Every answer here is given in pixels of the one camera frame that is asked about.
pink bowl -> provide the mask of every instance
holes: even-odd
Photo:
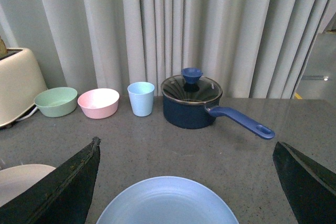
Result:
[[[78,98],[78,105],[88,118],[102,119],[117,111],[119,97],[114,89],[93,89]]]

light blue cup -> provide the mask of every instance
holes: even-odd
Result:
[[[134,115],[147,116],[152,113],[154,89],[153,84],[144,81],[132,83],[127,87]]]

countertop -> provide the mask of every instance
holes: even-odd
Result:
[[[156,176],[180,176],[210,188],[239,223],[297,223],[272,160],[286,142],[336,171],[336,109],[322,100],[221,98],[276,132],[263,140],[228,118],[199,130],[178,128],[163,115],[162,97],[151,115],[133,115],[121,96],[113,116],[93,120],[79,107],[47,118],[40,112],[0,131],[0,165],[59,166],[101,138],[101,160],[86,223],[96,223],[109,202],[129,186]]]

white plate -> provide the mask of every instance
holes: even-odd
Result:
[[[97,224],[237,224],[225,202],[207,187],[186,178],[140,181],[109,203]]]
[[[55,170],[49,165],[19,165],[0,170],[0,207]]]

handle hole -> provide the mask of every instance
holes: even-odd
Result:
[[[267,135],[269,135],[269,134],[272,133],[272,131],[270,129],[266,128],[263,125],[257,125],[256,128],[257,128],[257,130],[259,130],[259,131],[261,131],[261,132],[263,132],[263,133],[265,133]]]

